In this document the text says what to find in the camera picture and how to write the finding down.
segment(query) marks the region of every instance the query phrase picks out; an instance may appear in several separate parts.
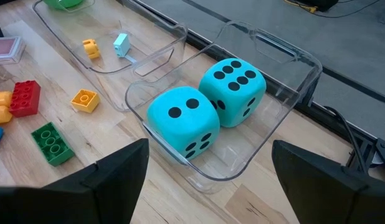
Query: lego stud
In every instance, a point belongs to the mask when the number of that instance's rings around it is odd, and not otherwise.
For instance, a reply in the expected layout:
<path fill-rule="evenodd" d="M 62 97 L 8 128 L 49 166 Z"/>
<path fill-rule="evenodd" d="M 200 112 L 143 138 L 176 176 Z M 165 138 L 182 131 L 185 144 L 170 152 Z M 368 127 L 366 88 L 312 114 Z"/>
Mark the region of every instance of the lego stud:
<path fill-rule="evenodd" d="M 50 131 L 43 131 L 40 137 L 42 139 L 48 138 L 51 135 Z"/>
<path fill-rule="evenodd" d="M 60 150 L 61 150 L 61 147 L 57 144 L 50 147 L 50 152 L 53 153 L 54 155 L 60 154 Z"/>
<path fill-rule="evenodd" d="M 45 141 L 45 145 L 46 145 L 46 146 L 51 146 L 54 142 L 55 142 L 55 139 L 54 139 L 54 138 L 48 138 L 48 139 Z"/>
<path fill-rule="evenodd" d="M 88 101 L 88 95 L 83 95 L 82 97 L 80 97 L 80 101 L 82 103 L 85 103 L 86 101 Z"/>

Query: wooden tabletop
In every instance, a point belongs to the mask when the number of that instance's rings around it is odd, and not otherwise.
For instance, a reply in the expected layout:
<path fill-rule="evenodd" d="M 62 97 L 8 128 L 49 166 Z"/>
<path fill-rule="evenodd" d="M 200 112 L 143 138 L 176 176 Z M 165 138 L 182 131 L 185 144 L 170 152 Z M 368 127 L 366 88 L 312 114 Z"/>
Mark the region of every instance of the wooden tabletop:
<path fill-rule="evenodd" d="M 133 113 L 120 113 L 102 100 L 92 114 L 78 112 L 70 101 L 80 88 L 94 90 L 71 54 L 32 10 L 34 0 L 0 6 L 6 36 L 26 42 L 18 64 L 0 66 L 0 90 L 15 82 L 36 80 L 42 87 L 39 113 L 3 124 L 0 142 L 0 186 L 42 187 L 145 137 Z M 186 46 L 184 58 L 197 50 Z M 50 166 L 31 132 L 53 122 L 76 156 Z M 344 164 L 350 145 L 296 111 L 292 111 L 255 156 L 247 170 L 218 193 L 201 194 L 155 153 L 132 223 L 298 223 L 278 182 L 270 156 L 272 141 L 281 139 Z"/>

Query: die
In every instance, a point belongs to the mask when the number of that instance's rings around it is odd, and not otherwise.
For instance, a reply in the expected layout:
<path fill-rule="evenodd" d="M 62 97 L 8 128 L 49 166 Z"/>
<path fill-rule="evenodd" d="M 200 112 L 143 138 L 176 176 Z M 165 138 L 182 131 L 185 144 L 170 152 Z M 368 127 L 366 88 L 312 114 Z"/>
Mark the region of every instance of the die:
<path fill-rule="evenodd" d="M 130 43 L 127 34 L 119 34 L 118 38 L 113 43 L 116 55 L 118 57 L 124 57 L 129 51 Z"/>
<path fill-rule="evenodd" d="M 243 122 L 259 105 L 266 81 L 253 65 L 239 58 L 228 58 L 204 74 L 198 90 L 211 101 L 220 124 L 231 128 Z"/>
<path fill-rule="evenodd" d="M 147 118 L 149 126 L 186 159 L 204 152 L 220 131 L 211 102 L 190 86 L 173 88 L 155 98 Z"/>

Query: yellow lego brick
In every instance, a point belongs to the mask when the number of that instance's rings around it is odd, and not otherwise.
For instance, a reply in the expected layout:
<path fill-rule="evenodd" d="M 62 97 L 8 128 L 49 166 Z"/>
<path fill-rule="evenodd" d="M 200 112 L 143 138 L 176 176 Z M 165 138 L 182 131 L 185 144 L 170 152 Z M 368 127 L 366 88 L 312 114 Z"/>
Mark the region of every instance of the yellow lego brick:
<path fill-rule="evenodd" d="M 100 102 L 100 97 L 94 91 L 81 89 L 72 99 L 71 104 L 74 108 L 91 113 Z"/>
<path fill-rule="evenodd" d="M 10 91 L 0 91 L 0 106 L 10 107 L 12 93 Z"/>
<path fill-rule="evenodd" d="M 98 58 L 100 56 L 100 50 L 98 49 L 95 40 L 84 40 L 83 47 L 85 48 L 86 54 L 90 59 Z"/>
<path fill-rule="evenodd" d="M 9 122 L 12 118 L 12 114 L 10 113 L 8 107 L 0 106 L 0 124 Z"/>

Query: clear plastic bin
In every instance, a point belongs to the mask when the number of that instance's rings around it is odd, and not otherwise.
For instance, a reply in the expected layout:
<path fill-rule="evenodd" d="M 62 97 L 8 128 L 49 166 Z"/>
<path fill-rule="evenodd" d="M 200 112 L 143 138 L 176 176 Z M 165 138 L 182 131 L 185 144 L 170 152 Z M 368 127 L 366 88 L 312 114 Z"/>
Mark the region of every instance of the clear plastic bin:
<path fill-rule="evenodd" d="M 208 55 L 216 55 L 215 60 Z M 188 161 L 150 128 L 147 108 L 164 91 L 177 86 L 197 88 L 208 68 L 230 57 L 239 57 L 258 68 L 265 76 L 267 92 L 243 123 L 221 128 L 215 143 Z M 320 62 L 309 53 L 250 24 L 229 22 L 211 45 L 163 78 L 130 85 L 125 100 L 151 138 L 154 154 L 158 152 L 199 191 L 213 193 L 221 189 L 222 183 L 243 173 L 321 70 Z"/>
<path fill-rule="evenodd" d="M 117 110 L 127 111 L 124 96 L 131 83 L 157 80 L 182 62 L 187 28 L 167 24 L 136 0 L 119 1 L 84 0 L 64 8 L 80 1 L 45 0 L 36 2 L 33 9 L 101 95 Z M 121 33 L 128 34 L 130 41 L 125 58 L 118 58 L 113 48 Z M 82 44 L 86 39 L 95 39 L 99 58 L 87 57 Z"/>

